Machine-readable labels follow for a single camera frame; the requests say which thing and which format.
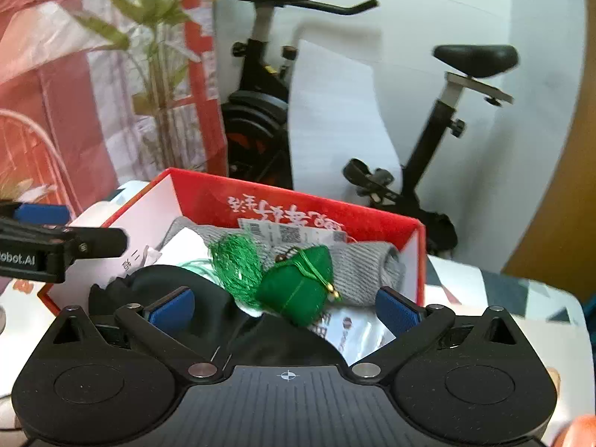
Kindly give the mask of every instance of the green string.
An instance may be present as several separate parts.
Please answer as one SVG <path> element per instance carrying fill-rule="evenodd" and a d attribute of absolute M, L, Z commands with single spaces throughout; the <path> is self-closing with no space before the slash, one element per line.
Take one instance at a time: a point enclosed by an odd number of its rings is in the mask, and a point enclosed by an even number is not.
<path fill-rule="evenodd" d="M 300 271 L 300 273 L 304 277 L 307 277 L 312 280 L 318 280 L 325 287 L 325 289 L 327 289 L 327 284 L 329 282 L 327 280 L 325 280 L 325 278 L 321 275 L 321 273 L 317 270 L 317 268 L 312 264 L 312 262 L 308 259 L 308 257 L 306 257 L 306 254 L 304 253 L 304 251 L 301 248 L 297 248 L 297 247 L 294 247 L 294 250 L 296 250 L 297 254 L 306 263 L 306 266 L 308 266 L 308 269 L 310 269 L 310 270 L 307 270 L 304 267 L 304 264 L 302 264 L 298 260 L 294 260 L 294 261 L 283 260 L 281 262 L 277 262 L 277 263 L 275 263 L 275 265 L 273 265 L 272 269 L 279 269 L 280 267 L 291 266 L 291 265 L 296 266 L 298 268 L 298 270 Z"/>
<path fill-rule="evenodd" d="M 226 235 L 212 243 L 209 251 L 223 288 L 244 304 L 261 308 L 255 296 L 263 270 L 252 239 L 244 234 Z"/>
<path fill-rule="evenodd" d="M 221 280 L 219 280 L 219 277 L 215 275 L 214 271 L 205 267 L 205 265 L 213 266 L 213 262 L 210 259 L 194 259 L 187 262 L 182 262 L 181 264 L 178 264 L 178 267 L 190 270 L 195 274 L 207 276 L 211 282 L 221 285 Z"/>

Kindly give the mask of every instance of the black cloth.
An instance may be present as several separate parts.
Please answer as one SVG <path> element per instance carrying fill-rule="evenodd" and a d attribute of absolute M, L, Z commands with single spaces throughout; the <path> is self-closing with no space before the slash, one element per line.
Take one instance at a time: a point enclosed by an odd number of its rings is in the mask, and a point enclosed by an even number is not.
<path fill-rule="evenodd" d="M 227 291 L 181 267 L 153 265 L 113 280 L 105 290 L 93 285 L 89 314 L 111 315 L 130 302 L 148 306 L 181 286 L 193 292 L 195 311 L 187 330 L 172 337 L 204 358 L 217 351 L 213 362 L 219 367 L 228 358 L 232 366 L 346 366 L 342 355 L 312 331 L 269 314 L 253 318 Z"/>

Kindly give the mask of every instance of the gray cloth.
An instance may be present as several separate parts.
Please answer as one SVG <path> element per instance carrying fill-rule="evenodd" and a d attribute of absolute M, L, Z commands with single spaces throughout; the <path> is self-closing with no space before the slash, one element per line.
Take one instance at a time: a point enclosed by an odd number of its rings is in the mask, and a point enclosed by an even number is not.
<path fill-rule="evenodd" d="M 186 217 L 178 217 L 172 222 L 161 247 L 166 245 L 180 230 L 189 228 L 198 233 L 205 245 L 228 234 L 242 233 L 238 228 L 220 228 L 213 225 L 197 225 Z M 292 247 L 303 248 L 306 244 L 284 244 L 276 247 L 253 237 L 259 249 L 263 269 L 275 263 L 275 257 L 286 254 Z M 402 286 L 405 266 L 399 261 L 399 252 L 388 242 L 343 242 L 329 245 L 333 265 L 333 285 L 342 295 L 342 301 L 352 306 L 372 306 L 381 286 L 389 286 L 399 291 Z"/>

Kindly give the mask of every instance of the crosshair marking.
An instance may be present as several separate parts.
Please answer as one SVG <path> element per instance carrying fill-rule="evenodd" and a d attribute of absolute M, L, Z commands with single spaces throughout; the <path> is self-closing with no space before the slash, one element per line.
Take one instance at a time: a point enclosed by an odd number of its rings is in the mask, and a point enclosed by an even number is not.
<path fill-rule="evenodd" d="M 300 375 L 297 375 L 293 371 L 288 370 L 288 371 L 284 371 L 281 375 L 278 375 L 278 376 L 282 377 L 285 381 L 290 381 L 296 377 L 299 377 Z"/>

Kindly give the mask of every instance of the exercise bike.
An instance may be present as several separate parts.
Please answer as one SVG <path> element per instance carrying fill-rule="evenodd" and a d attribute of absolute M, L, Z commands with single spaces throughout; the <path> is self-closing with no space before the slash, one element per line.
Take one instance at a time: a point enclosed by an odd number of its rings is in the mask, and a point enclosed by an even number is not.
<path fill-rule="evenodd" d="M 453 250 L 458 243 L 455 227 L 448 216 L 426 212 L 420 208 L 416 186 L 433 158 L 446 130 L 461 137 L 466 124 L 453 119 L 457 103 L 464 89 L 484 94 L 485 100 L 501 106 L 501 102 L 513 103 L 513 97 L 476 79 L 497 76 L 515 67 L 519 56 L 510 45 L 440 45 L 434 48 L 434 57 L 457 69 L 465 76 L 445 73 L 445 87 L 435 102 L 426 127 L 416 143 L 407 164 L 403 167 L 401 193 L 388 186 L 394 177 L 383 169 L 371 173 L 368 166 L 358 159 L 351 159 L 343 169 L 344 177 L 358 187 L 360 196 L 370 197 L 370 206 L 392 213 L 399 213 L 420 220 L 426 227 L 427 251 L 439 253 Z"/>
<path fill-rule="evenodd" d="M 229 175 L 292 189 L 287 131 L 288 75 L 297 50 L 291 46 L 282 48 L 285 63 L 279 72 L 263 60 L 275 8 L 290 5 L 336 15 L 356 15 L 375 8 L 378 2 L 367 0 L 341 7 L 311 0 L 245 1 L 254 4 L 253 31 L 246 43 L 236 42 L 232 46 L 232 55 L 244 59 L 240 86 L 221 107 L 228 139 Z"/>

